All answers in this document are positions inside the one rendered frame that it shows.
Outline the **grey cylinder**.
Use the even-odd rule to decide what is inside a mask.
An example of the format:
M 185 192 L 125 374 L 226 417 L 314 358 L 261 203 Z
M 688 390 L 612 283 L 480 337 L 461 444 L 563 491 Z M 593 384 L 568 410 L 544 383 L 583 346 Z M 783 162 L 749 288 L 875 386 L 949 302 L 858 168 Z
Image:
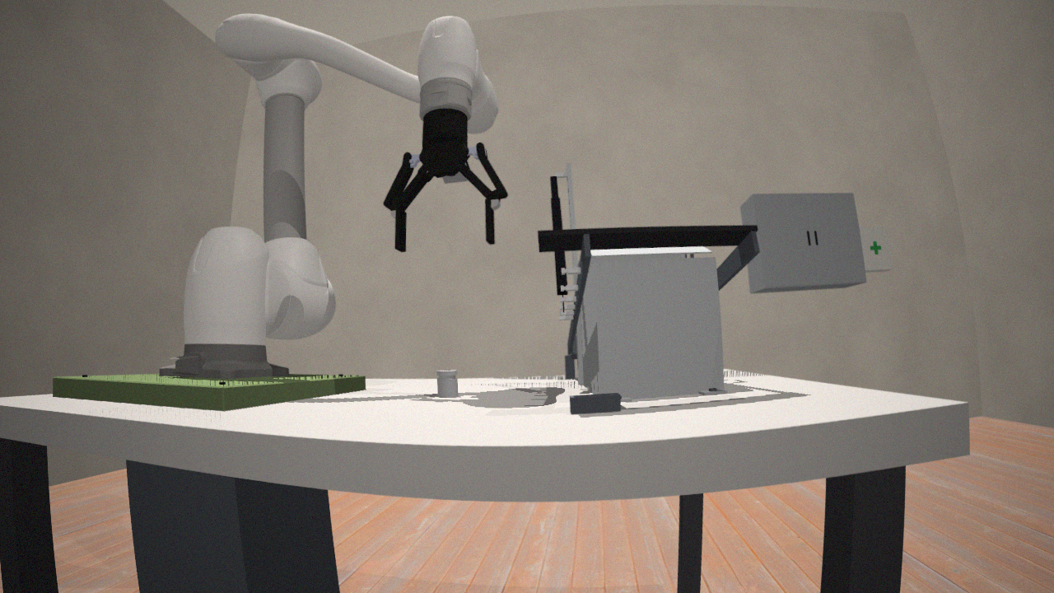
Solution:
M 436 371 L 438 398 L 458 397 L 458 371 Z

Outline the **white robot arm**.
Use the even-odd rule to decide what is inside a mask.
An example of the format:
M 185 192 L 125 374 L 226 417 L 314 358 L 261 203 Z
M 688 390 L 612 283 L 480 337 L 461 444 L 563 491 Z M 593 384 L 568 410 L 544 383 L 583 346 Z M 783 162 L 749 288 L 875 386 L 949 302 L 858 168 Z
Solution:
M 304 118 L 321 91 L 314 61 L 417 102 L 422 121 L 437 108 L 462 111 L 472 134 L 496 121 L 496 91 L 460 16 L 428 24 L 418 77 L 275 16 L 229 16 L 215 41 L 255 79 L 266 108 L 264 239 L 249 228 L 216 226 L 198 242 L 187 272 L 184 356 L 161 367 L 161 376 L 289 376 L 286 367 L 267 362 L 266 338 L 300 340 L 319 333 L 336 308 L 319 251 L 306 240 Z

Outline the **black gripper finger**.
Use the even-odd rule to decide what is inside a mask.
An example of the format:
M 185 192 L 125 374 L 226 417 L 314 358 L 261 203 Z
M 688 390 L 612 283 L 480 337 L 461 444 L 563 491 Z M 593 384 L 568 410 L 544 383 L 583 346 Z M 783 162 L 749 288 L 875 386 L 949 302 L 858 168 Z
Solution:
M 409 152 L 406 152 L 405 155 L 403 155 L 403 164 L 398 176 L 396 176 L 390 191 L 387 196 L 385 196 L 384 206 L 389 207 L 391 210 L 391 217 L 395 218 L 395 249 L 401 252 L 406 252 L 405 210 L 409 207 L 412 200 L 417 197 L 422 187 L 433 179 L 433 175 L 431 175 L 428 170 L 431 169 L 433 164 L 436 164 L 436 159 L 438 159 L 437 153 L 431 152 L 430 156 L 427 157 L 427 160 L 424 162 L 424 165 L 422 165 L 418 170 L 417 176 L 415 176 L 408 187 L 406 187 L 407 183 L 409 183 L 414 166 L 417 166 L 419 162 L 419 154 L 411 155 Z
M 450 159 L 453 165 L 458 166 L 458 172 L 462 173 L 466 179 L 469 179 L 470 183 L 472 183 L 474 187 L 477 187 L 479 193 L 486 196 L 486 241 L 488 241 L 489 245 L 493 245 L 496 244 L 496 236 L 494 236 L 494 210 L 500 207 L 500 199 L 507 198 L 508 193 L 506 192 L 503 183 L 501 183 L 500 179 L 497 179 L 497 174 L 494 169 L 492 169 L 488 160 L 487 150 L 481 142 L 479 142 L 476 147 L 469 149 L 468 156 L 471 155 L 474 156 L 475 159 L 479 159 L 479 162 L 481 162 L 485 171 L 488 173 L 491 183 L 493 183 L 497 190 L 489 190 L 489 187 L 482 183 L 482 181 L 479 180 L 479 177 L 472 173 L 472 171 L 470 171 L 470 169 L 462 162 L 462 159 L 458 159 L 458 157 L 451 150 L 445 151 L 445 157 Z

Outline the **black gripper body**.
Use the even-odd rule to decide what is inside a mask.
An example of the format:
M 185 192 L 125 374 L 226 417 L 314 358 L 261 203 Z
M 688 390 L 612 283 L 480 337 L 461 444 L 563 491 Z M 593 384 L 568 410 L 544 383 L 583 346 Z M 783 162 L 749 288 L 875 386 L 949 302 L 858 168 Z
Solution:
M 430 111 L 424 115 L 419 161 L 424 164 L 431 152 L 436 152 L 438 155 L 436 164 L 428 171 L 437 179 L 458 174 L 458 166 L 453 165 L 450 159 L 445 157 L 447 150 L 451 150 L 463 163 L 469 159 L 468 117 L 455 108 Z

